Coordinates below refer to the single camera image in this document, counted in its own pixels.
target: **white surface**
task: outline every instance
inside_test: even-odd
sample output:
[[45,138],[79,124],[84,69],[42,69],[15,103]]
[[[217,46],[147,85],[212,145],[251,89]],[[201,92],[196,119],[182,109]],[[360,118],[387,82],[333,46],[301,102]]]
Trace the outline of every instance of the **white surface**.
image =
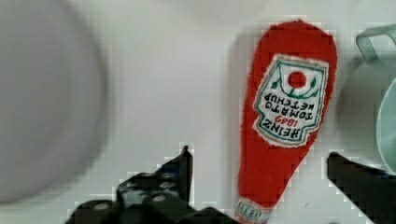
[[88,33],[59,2],[0,1],[0,15],[0,203],[8,203],[83,168],[96,149],[105,76]]
[[23,203],[0,207],[1,223],[64,223],[80,203],[112,199],[132,172],[153,171],[194,144],[193,205],[232,209],[238,171],[239,105],[254,43],[291,15],[330,30],[338,78],[318,140],[270,219],[280,223],[372,223],[327,179],[332,150],[348,151],[336,100],[359,52],[359,31],[396,22],[391,1],[75,1],[106,50],[113,122],[86,172]]

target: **white tabletop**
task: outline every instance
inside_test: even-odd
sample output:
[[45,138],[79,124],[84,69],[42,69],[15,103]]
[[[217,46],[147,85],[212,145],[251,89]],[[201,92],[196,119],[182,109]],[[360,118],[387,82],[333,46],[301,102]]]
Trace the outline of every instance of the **white tabletop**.
[[293,18],[335,36],[339,70],[317,142],[269,223],[372,223],[327,179],[325,160],[330,151],[347,152],[347,139],[337,131],[336,101],[352,59],[360,56],[354,38],[368,27],[395,23],[393,1],[79,0],[72,5],[106,55],[111,134],[87,170],[34,198],[0,206],[1,223],[63,224],[80,203],[114,199],[120,182],[134,172],[156,170],[178,155],[183,143],[194,149],[191,204],[231,214],[239,106],[254,44],[269,24]]

